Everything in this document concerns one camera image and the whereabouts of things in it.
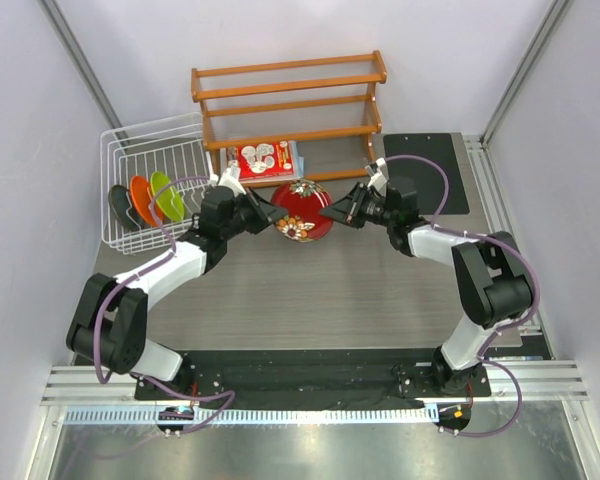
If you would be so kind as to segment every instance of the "book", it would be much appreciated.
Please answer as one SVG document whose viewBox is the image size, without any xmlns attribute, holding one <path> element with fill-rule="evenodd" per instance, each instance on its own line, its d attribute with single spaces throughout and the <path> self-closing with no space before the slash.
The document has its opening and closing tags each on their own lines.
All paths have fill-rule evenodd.
<svg viewBox="0 0 600 480">
<path fill-rule="evenodd" d="M 264 179 L 295 180 L 302 176 L 304 167 L 294 141 L 224 148 L 220 162 L 222 169 L 232 165 L 240 167 L 240 180 L 244 183 Z"/>
</svg>

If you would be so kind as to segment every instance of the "gray table surface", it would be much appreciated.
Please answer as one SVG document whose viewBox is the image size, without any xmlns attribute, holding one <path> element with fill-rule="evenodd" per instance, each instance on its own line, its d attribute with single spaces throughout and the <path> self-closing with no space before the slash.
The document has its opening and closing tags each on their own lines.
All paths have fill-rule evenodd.
<svg viewBox="0 0 600 480">
<path fill-rule="evenodd" d="M 440 223 L 487 231 L 462 136 L 453 135 L 469 215 Z M 381 136 L 374 139 L 383 155 Z M 303 142 L 309 173 L 366 165 L 359 138 Z M 326 182 L 334 199 L 354 180 Z M 272 190 L 260 191 L 269 198 Z M 123 255 L 100 248 L 95 271 L 131 270 L 160 251 Z M 243 234 L 208 275 L 182 286 L 154 307 L 149 337 L 175 349 L 320 349 L 435 347 L 451 335 L 462 308 L 453 271 L 391 248 L 375 225 L 335 225 L 323 239 L 299 244 L 274 228 Z M 516 331 L 498 345 L 521 344 Z"/>
</svg>

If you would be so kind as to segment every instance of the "red book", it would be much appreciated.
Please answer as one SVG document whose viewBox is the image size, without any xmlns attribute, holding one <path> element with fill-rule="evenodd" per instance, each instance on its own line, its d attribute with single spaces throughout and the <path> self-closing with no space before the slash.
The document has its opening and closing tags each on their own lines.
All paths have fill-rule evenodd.
<svg viewBox="0 0 600 480">
<path fill-rule="evenodd" d="M 240 179 L 289 176 L 296 174 L 296 158 L 292 142 L 242 145 L 226 149 L 227 166 L 237 163 Z"/>
</svg>

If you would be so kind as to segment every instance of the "black plate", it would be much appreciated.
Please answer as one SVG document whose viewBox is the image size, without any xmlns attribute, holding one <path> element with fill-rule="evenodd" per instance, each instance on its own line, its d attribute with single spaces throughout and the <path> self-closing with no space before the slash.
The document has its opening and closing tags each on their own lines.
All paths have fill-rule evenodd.
<svg viewBox="0 0 600 480">
<path fill-rule="evenodd" d="M 109 206 L 116 220 L 127 230 L 137 232 L 142 225 L 142 219 L 131 204 L 129 190 L 122 185 L 114 185 L 109 190 Z"/>
</svg>

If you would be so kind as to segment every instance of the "green plate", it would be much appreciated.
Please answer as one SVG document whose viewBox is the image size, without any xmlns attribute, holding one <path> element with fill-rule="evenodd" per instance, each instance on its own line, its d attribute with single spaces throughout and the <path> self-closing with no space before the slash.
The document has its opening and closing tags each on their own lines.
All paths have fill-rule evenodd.
<svg viewBox="0 0 600 480">
<path fill-rule="evenodd" d="M 153 172 L 151 175 L 151 193 L 153 196 L 160 191 L 161 188 L 171 183 L 171 179 L 162 172 Z M 160 210 L 174 222 L 184 220 L 184 203 L 178 195 L 175 187 L 166 189 L 156 200 Z"/>
</svg>

